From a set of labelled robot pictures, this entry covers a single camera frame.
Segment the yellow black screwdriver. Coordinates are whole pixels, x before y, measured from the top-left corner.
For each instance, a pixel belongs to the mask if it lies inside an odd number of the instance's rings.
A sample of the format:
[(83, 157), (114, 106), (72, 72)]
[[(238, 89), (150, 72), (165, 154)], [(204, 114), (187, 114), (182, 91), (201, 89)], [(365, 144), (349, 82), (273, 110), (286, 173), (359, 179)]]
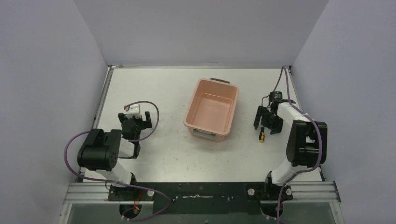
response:
[(264, 139), (265, 139), (265, 128), (264, 127), (261, 127), (261, 129), (260, 129), (260, 133), (259, 133), (259, 141), (261, 142), (261, 143), (263, 143), (264, 142)]

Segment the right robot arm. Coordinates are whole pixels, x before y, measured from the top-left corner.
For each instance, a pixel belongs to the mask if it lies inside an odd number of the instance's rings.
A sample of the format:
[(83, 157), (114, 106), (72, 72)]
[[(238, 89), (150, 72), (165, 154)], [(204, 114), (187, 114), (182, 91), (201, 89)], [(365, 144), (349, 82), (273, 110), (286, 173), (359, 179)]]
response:
[(268, 105), (258, 106), (254, 120), (254, 128), (260, 129), (259, 141), (264, 141), (265, 129), (270, 134), (280, 133), (284, 124), (291, 129), (286, 159), (267, 174), (263, 188), (255, 190), (255, 196), (260, 200), (290, 200), (288, 184), (326, 160), (327, 124), (310, 119), (295, 106), (295, 101), (284, 99), (280, 91), (272, 91), (266, 98)]

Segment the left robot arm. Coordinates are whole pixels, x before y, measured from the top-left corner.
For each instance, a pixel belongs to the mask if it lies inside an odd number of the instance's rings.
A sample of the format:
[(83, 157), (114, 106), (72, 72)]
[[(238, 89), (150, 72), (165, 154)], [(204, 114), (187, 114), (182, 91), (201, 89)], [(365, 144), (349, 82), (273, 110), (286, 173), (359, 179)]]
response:
[(121, 129), (109, 132), (91, 129), (78, 152), (78, 165), (101, 174), (110, 184), (110, 197), (133, 201), (142, 194), (142, 190), (134, 185), (135, 175), (118, 160), (139, 156), (140, 134), (142, 130), (152, 128), (150, 113), (144, 115), (143, 119), (139, 112), (119, 113)]

